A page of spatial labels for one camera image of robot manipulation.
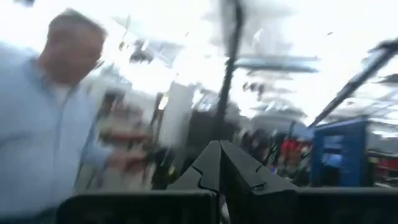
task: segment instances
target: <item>person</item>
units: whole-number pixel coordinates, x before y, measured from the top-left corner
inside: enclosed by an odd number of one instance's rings
[[[252,135],[252,143],[250,145],[249,154],[257,161],[263,163],[268,156],[270,142],[268,134],[263,129],[256,130]]]
[[[102,147],[80,81],[106,31],[73,10],[49,24],[38,56],[0,52],[0,223],[42,223],[73,193],[80,163],[138,169],[145,155]]]

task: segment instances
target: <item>blue display stand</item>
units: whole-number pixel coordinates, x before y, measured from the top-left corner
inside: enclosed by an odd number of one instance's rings
[[[311,181],[320,183],[322,167],[340,170],[338,185],[358,187],[364,180],[368,117],[360,116],[314,129]]]

